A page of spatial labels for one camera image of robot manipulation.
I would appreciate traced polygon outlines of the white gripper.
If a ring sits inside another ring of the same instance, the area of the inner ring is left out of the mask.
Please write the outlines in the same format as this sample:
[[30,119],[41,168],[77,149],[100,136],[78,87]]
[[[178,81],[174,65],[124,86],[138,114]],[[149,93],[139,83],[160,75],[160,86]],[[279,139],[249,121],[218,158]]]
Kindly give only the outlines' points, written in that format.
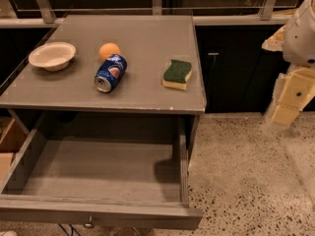
[[302,4],[283,33],[283,59],[298,67],[284,76],[284,85],[271,122],[289,126],[315,97],[315,15],[312,4]]

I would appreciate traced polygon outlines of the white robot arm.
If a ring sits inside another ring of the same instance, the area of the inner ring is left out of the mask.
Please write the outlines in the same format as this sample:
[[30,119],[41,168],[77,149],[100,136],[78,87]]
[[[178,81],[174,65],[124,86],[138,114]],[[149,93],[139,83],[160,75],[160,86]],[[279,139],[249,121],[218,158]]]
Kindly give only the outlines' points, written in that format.
[[289,126],[315,94],[315,0],[304,0],[283,29],[283,59],[290,64],[271,121]]

